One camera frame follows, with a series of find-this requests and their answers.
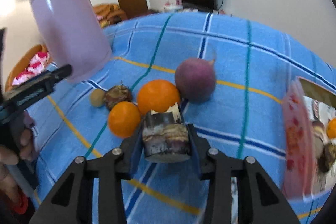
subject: metal screw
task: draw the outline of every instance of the metal screw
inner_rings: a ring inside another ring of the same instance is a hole
[[[255,163],[255,158],[252,157],[252,156],[248,156],[248,157],[246,157],[246,161],[247,161],[249,164],[253,164],[253,163]]]
[[[118,156],[118,155],[120,155],[122,153],[122,150],[121,150],[121,148],[114,148],[113,150],[112,150],[112,154],[113,155],[116,155],[116,156]]]
[[[84,161],[84,157],[82,157],[82,156],[79,156],[79,157],[75,158],[75,163],[77,163],[77,164],[81,164],[83,161]]]
[[[217,154],[218,154],[218,149],[217,149],[217,148],[210,148],[210,149],[208,150],[208,153],[209,153],[210,155],[217,155]]]

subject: orange fruit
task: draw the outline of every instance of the orange fruit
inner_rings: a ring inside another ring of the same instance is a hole
[[[120,138],[132,136],[141,121],[136,105],[131,102],[120,102],[110,111],[107,123],[112,133]]]
[[[180,103],[179,90],[167,80],[153,80],[139,90],[137,103],[142,115],[148,111],[165,112],[175,103]]]
[[[329,122],[327,127],[327,135],[330,139],[336,138],[336,118]]]

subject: pink fabric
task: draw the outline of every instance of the pink fabric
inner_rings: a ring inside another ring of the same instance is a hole
[[[21,72],[16,78],[14,78],[12,86],[20,85],[33,78],[34,76],[42,73],[47,66],[48,59],[48,52],[38,52],[37,54],[35,54],[29,62],[29,67]]]

